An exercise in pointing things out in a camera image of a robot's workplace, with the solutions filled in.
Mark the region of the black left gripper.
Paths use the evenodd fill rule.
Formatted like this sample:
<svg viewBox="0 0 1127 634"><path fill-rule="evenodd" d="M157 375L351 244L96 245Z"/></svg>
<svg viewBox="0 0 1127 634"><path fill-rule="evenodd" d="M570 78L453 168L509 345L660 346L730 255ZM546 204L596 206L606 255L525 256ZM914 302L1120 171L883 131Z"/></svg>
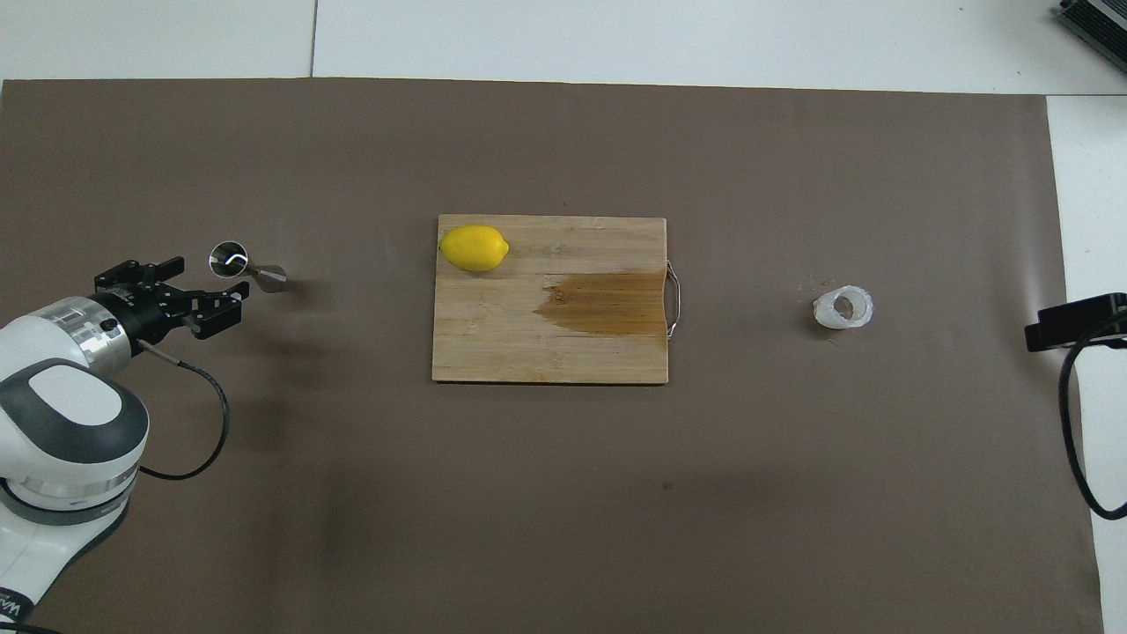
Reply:
<svg viewBox="0 0 1127 634"><path fill-rule="evenodd" d="M208 340L242 320L245 289L181 291L169 284L185 273L185 258L161 264L127 260L95 277L95 294L117 320L132 348L160 343L175 328L185 325L197 340Z"/></svg>

